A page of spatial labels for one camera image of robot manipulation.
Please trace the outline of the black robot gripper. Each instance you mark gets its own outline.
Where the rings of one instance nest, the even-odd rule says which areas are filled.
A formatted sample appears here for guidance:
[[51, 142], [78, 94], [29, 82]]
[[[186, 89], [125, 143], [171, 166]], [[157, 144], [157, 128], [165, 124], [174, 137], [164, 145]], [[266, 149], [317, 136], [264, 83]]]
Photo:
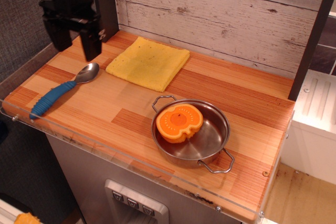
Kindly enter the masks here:
[[106, 37], [100, 15], [93, 10], [94, 0], [42, 0], [43, 23], [54, 47], [64, 51], [72, 45], [69, 30], [80, 30], [86, 61], [101, 54]]

